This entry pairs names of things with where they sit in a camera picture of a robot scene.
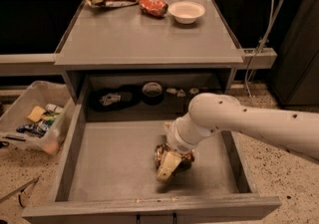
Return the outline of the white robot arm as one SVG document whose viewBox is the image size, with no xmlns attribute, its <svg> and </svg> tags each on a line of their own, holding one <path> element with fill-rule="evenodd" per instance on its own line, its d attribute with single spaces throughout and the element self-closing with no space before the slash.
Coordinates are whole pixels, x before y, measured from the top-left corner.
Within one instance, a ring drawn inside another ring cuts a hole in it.
<svg viewBox="0 0 319 224">
<path fill-rule="evenodd" d="M 231 96 L 195 96 L 187 113 L 165 125 L 166 144 L 157 151 L 159 180 L 167 180 L 198 144 L 234 131 L 308 159 L 319 159 L 319 114 L 247 107 Z"/>
</svg>

